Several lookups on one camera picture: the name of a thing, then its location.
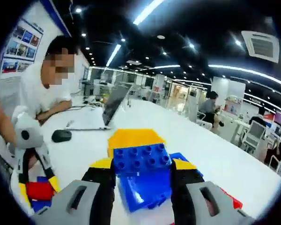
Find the yellow block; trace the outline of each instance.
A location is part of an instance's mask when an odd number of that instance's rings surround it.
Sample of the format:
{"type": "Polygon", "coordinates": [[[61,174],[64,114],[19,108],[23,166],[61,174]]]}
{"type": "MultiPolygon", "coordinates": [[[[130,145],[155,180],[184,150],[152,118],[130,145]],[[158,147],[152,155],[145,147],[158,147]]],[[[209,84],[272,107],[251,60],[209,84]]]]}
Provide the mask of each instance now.
{"type": "Polygon", "coordinates": [[[110,169],[112,158],[103,158],[99,161],[94,162],[90,167],[101,168],[101,169],[110,169]]]}
{"type": "Polygon", "coordinates": [[[27,202],[29,204],[29,206],[31,207],[28,196],[27,196],[26,185],[19,183],[19,187],[20,187],[21,195],[24,197],[25,202],[27,202]]]}
{"type": "Polygon", "coordinates": [[[175,164],[176,164],[176,169],[177,170],[195,170],[197,167],[190,162],[182,161],[180,159],[173,159],[175,164]]]}
{"type": "Polygon", "coordinates": [[[54,190],[56,192],[60,191],[60,187],[59,187],[59,182],[56,176],[53,176],[49,179],[50,184],[52,185],[52,187],[54,188],[54,190]]]}
{"type": "Polygon", "coordinates": [[[118,129],[108,140],[108,157],[113,158],[113,150],[164,143],[153,129],[118,129]]]}

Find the wall poster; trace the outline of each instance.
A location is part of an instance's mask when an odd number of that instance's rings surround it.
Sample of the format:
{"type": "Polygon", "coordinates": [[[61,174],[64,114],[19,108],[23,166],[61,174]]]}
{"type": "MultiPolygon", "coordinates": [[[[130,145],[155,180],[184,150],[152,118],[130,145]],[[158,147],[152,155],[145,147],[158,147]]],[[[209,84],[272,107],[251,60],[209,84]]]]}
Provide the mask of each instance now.
{"type": "Polygon", "coordinates": [[[37,24],[20,19],[6,43],[0,74],[25,71],[35,60],[43,32],[37,24]]]}

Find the computer mouse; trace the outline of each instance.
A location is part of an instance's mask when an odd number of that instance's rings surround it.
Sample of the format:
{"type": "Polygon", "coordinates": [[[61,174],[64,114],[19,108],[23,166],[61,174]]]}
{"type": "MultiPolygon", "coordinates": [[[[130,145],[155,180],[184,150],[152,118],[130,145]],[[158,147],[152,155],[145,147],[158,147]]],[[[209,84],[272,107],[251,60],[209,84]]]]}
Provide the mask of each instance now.
{"type": "Polygon", "coordinates": [[[55,130],[52,134],[52,141],[55,143],[70,141],[72,133],[69,130],[55,130]]]}

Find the white t-shirt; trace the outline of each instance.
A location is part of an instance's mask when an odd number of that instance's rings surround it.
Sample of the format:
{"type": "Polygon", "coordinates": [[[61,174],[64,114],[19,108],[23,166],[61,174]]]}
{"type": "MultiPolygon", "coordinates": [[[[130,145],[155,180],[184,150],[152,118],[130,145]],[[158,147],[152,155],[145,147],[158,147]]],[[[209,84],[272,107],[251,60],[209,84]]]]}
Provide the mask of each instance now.
{"type": "Polygon", "coordinates": [[[20,105],[28,107],[29,114],[35,118],[40,112],[46,112],[61,101],[70,101],[70,92],[65,84],[50,85],[46,89],[41,81],[41,63],[31,64],[21,76],[20,105]]]}

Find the ceiling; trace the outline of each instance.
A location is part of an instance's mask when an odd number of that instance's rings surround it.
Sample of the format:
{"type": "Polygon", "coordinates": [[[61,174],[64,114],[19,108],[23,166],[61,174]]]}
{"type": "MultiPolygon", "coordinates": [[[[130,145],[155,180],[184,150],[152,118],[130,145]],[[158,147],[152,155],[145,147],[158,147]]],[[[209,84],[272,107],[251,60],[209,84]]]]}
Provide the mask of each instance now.
{"type": "Polygon", "coordinates": [[[281,94],[278,93],[281,93],[281,84],[248,72],[208,66],[216,64],[250,69],[281,81],[281,4],[277,6],[274,1],[264,3],[260,0],[164,0],[142,23],[138,26],[133,24],[152,1],[74,0],[71,14],[70,0],[53,2],[72,36],[79,40],[91,66],[94,61],[96,66],[105,67],[116,45],[120,44],[120,50],[109,65],[112,68],[135,71],[179,65],[141,72],[151,76],[162,72],[172,79],[203,83],[210,83],[214,76],[224,75],[246,82],[248,94],[281,107],[281,94]],[[82,9],[81,13],[75,13],[77,7],[82,9]],[[251,57],[242,30],[277,37],[279,62],[251,57]],[[128,60],[141,64],[130,65],[128,60]]]}

